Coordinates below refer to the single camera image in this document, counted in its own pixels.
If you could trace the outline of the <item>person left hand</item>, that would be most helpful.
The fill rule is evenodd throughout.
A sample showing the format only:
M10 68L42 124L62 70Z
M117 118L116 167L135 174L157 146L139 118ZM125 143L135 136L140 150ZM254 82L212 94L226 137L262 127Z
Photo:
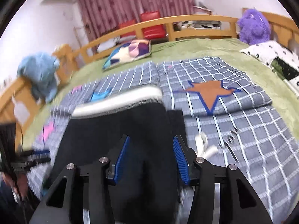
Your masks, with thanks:
M28 179L25 174L18 174L16 183L6 173L1 173L6 185L8 185L15 193L25 198L28 194Z

